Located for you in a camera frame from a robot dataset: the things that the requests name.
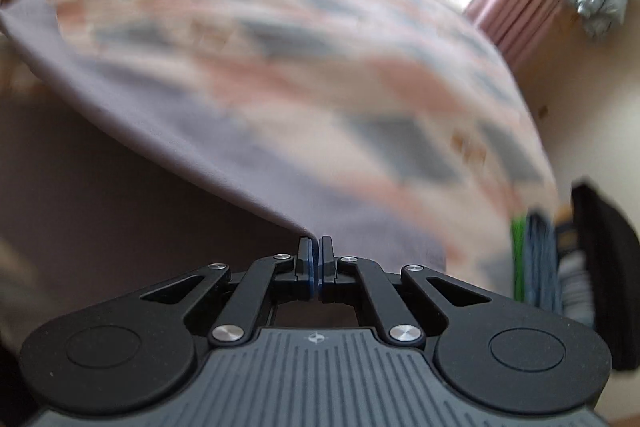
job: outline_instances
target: bed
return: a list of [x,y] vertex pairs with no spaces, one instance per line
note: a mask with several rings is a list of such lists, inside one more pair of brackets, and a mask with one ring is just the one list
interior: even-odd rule
[[438,0],[2,0],[0,27],[0,125],[30,137],[0,147],[0,236],[31,323],[300,235],[509,294],[511,218],[557,205],[511,73]]

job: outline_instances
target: silver screw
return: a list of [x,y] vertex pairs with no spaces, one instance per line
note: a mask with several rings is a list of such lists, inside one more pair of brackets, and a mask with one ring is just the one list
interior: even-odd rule
[[242,338],[244,330],[234,324],[223,324],[211,332],[211,336],[220,342],[233,342]]
[[400,342],[413,342],[420,338],[422,332],[411,324],[398,324],[389,330],[391,338]]

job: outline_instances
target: gray ribbed surface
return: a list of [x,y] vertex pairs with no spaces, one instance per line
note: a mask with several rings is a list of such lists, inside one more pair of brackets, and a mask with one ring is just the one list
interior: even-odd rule
[[262,330],[211,354],[180,395],[156,409],[92,421],[46,412],[36,427],[600,427],[586,409],[554,418],[493,415],[451,394],[412,349],[370,330]]

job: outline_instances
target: logo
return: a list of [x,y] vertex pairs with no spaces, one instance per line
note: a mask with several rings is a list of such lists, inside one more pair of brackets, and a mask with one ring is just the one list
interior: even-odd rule
[[324,342],[325,336],[322,333],[318,333],[316,331],[315,333],[311,333],[311,335],[309,335],[306,339],[309,342],[313,342],[314,344],[320,344],[321,342]]

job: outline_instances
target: green object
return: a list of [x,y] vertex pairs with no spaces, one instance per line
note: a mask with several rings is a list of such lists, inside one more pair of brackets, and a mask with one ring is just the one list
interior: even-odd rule
[[522,267],[522,247],[527,217],[511,221],[511,250],[513,251],[513,298],[524,302],[524,268]]

